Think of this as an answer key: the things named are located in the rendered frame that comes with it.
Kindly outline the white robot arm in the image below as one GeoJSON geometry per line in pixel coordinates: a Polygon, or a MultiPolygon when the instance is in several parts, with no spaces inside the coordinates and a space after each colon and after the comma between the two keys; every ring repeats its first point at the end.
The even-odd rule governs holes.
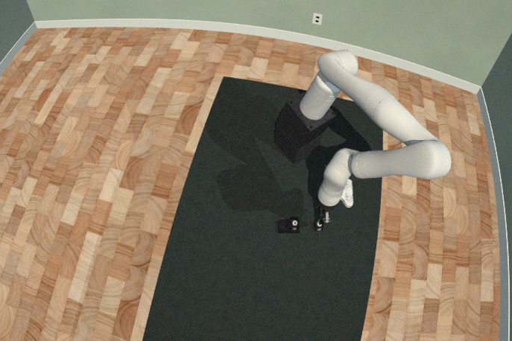
{"type": "Polygon", "coordinates": [[[319,56],[317,65],[320,71],[300,102],[300,110],[307,118],[321,119],[342,91],[376,125],[406,145],[393,150],[360,152],[343,148],[337,151],[326,166],[318,191],[318,199],[324,205],[334,206],[342,200],[347,208],[352,207],[353,183],[349,179],[352,173],[359,179],[392,175],[438,179],[448,174],[452,161],[445,144],[388,90],[356,77],[358,61],[352,52],[327,52],[319,56]]]}

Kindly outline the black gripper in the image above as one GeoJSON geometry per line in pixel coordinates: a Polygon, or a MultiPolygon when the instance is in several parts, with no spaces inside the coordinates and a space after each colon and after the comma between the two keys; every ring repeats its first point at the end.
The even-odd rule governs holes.
{"type": "Polygon", "coordinates": [[[318,195],[316,197],[316,200],[317,200],[317,210],[320,211],[319,212],[319,219],[317,221],[317,223],[319,223],[320,225],[321,224],[329,224],[331,223],[331,219],[329,218],[329,215],[330,215],[330,212],[331,210],[333,210],[338,204],[334,205],[334,206],[327,206],[327,205],[324,205],[319,199],[318,199],[318,195]],[[325,216],[325,217],[324,217],[325,216]],[[325,220],[324,220],[325,219],[325,220]]]}

